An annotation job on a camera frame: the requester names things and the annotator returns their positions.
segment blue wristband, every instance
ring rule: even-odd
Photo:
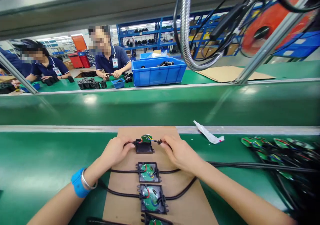
[[[85,170],[85,168],[81,168],[78,172],[76,172],[71,177],[71,183],[73,185],[74,191],[76,192],[77,196],[80,198],[85,198],[90,192],[90,190],[87,190],[84,188],[81,181],[81,174],[83,170]]]

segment worker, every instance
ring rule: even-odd
[[[164,143],[160,144],[161,147],[175,166],[193,174],[215,190],[248,225],[296,224],[287,214],[202,160],[184,140],[164,136],[162,141]],[[133,140],[129,137],[111,139],[101,156],[86,170],[76,172],[72,176],[73,182],[47,202],[28,225],[67,225],[97,180],[121,162],[134,147]]]
[[[90,27],[89,35],[98,49],[99,54],[95,55],[96,72],[103,80],[107,80],[108,74],[118,79],[122,74],[131,69],[131,60],[122,47],[111,44],[110,27]]]
[[[3,50],[0,47],[0,53],[24,76],[27,77],[31,71],[31,64],[30,63],[23,63],[20,58],[10,52]],[[5,70],[8,70],[3,64],[0,64],[0,73],[2,75],[5,74]]]
[[[23,44],[19,45],[19,48],[22,55],[33,62],[31,64],[31,72],[26,77],[26,80],[33,82],[42,74],[41,79],[43,81],[53,76],[58,77],[58,79],[68,78],[69,70],[66,65],[60,59],[51,57],[42,43],[30,39],[22,39],[21,42]],[[19,86],[20,82],[13,80],[12,84]]]

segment blue metal shelving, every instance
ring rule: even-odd
[[[257,10],[261,8],[261,6],[257,6],[254,8],[254,10]],[[216,13],[222,13],[222,12],[229,12],[232,9],[232,7],[228,8],[222,8],[219,9]],[[203,16],[208,15],[211,11],[204,11],[204,12],[196,12],[196,13],[191,13],[190,17],[193,17],[193,21],[195,21],[195,17],[199,16],[200,18],[197,20],[196,25],[190,26],[191,29],[199,28],[200,24],[202,23]],[[213,15],[211,19],[203,26],[202,30],[202,35],[199,40],[194,40],[194,46],[196,47],[196,53],[198,54],[199,48],[201,47],[203,42],[209,41],[209,39],[203,39],[205,34],[207,33],[207,30],[209,32],[214,29],[214,27],[217,26],[218,22],[214,22],[216,19],[218,19],[220,16]],[[130,22],[130,23],[123,23],[123,24],[117,24],[117,33],[118,33],[118,39],[119,39],[119,46],[122,46],[125,50],[134,50],[134,49],[148,49],[148,48],[156,48],[156,49],[161,49],[165,48],[167,49],[168,46],[176,45],[176,42],[170,41],[170,42],[161,42],[161,34],[165,32],[173,32],[173,28],[162,28],[162,23],[164,21],[172,21],[173,17],[161,17],[161,18],[156,18],[156,19],[149,19],[149,20],[143,20],[143,21],[136,21],[136,22]],[[134,26],[134,25],[139,25],[139,24],[146,24],[146,23],[155,23],[155,30],[154,31],[147,31],[147,32],[141,32],[141,33],[126,33],[122,32],[121,28],[122,27],[128,27],[128,26]],[[148,44],[148,45],[142,45],[142,46],[133,46],[133,47],[126,47],[123,44],[123,38],[125,37],[134,37],[134,36],[143,36],[143,35],[151,35],[154,34],[154,40],[156,43],[154,44]]]

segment id badge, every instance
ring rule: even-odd
[[[112,64],[113,64],[113,68],[117,68],[118,67],[118,59],[117,58],[113,58],[112,59]]]
[[[53,70],[55,71],[55,73],[57,74],[57,76],[61,76],[62,73],[60,72],[59,68],[54,67]]]

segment silver bracelet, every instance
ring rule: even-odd
[[[82,171],[82,173],[81,173],[81,180],[83,181],[83,183],[86,185],[86,187],[87,187],[89,190],[93,190],[93,189],[95,189],[95,188],[97,187],[98,181],[96,181],[96,184],[94,185],[94,187],[91,187],[91,186],[87,183],[86,179],[84,178],[84,171],[85,171],[85,170],[87,170],[87,169],[84,169],[84,170]]]

